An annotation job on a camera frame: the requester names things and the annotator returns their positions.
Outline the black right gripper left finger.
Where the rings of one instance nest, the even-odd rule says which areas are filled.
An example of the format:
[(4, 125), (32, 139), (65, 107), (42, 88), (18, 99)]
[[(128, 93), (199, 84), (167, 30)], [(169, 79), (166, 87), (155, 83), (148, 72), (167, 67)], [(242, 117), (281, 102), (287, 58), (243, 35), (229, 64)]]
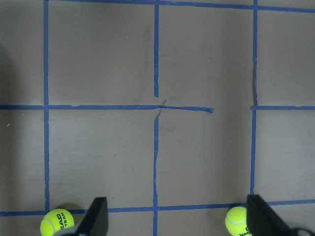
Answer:
[(77, 236), (105, 236), (108, 232), (106, 197), (96, 197), (76, 230)]

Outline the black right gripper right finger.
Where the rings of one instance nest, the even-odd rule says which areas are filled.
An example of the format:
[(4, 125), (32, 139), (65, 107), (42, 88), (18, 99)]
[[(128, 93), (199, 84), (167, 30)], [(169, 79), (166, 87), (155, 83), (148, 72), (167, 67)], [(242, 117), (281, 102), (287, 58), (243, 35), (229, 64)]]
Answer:
[(247, 196), (247, 225), (253, 236), (295, 235), (259, 195)]

